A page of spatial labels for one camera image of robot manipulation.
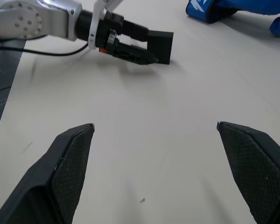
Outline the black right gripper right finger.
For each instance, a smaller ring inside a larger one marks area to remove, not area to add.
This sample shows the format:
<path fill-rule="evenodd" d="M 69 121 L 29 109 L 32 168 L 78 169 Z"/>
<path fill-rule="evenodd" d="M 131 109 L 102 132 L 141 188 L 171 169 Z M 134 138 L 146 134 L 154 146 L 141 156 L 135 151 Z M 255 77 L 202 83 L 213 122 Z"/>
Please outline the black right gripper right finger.
<path fill-rule="evenodd" d="M 280 146 L 265 132 L 217 123 L 233 179 L 258 224 L 280 224 Z"/>

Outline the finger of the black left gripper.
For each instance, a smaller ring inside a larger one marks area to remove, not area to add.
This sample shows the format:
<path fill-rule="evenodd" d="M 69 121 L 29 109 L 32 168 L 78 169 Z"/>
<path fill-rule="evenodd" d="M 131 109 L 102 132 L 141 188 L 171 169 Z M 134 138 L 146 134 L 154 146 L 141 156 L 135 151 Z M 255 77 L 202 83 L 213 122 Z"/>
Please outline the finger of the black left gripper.
<path fill-rule="evenodd" d="M 119 43 L 114 48 L 112 56 L 138 65 L 149 65 L 159 61 L 147 49 L 123 43 Z"/>
<path fill-rule="evenodd" d="M 129 36 L 130 38 L 140 42 L 147 42 L 149 29 L 142 25 L 124 20 L 118 33 Z"/>

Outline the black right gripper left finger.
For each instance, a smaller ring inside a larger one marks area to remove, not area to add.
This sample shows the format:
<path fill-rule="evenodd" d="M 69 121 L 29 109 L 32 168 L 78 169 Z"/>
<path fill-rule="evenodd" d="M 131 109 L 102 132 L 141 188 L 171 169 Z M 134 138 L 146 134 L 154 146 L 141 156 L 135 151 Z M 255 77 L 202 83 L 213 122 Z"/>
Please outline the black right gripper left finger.
<path fill-rule="evenodd" d="M 71 224 L 87 169 L 92 123 L 59 134 L 0 209 L 0 224 Z"/>

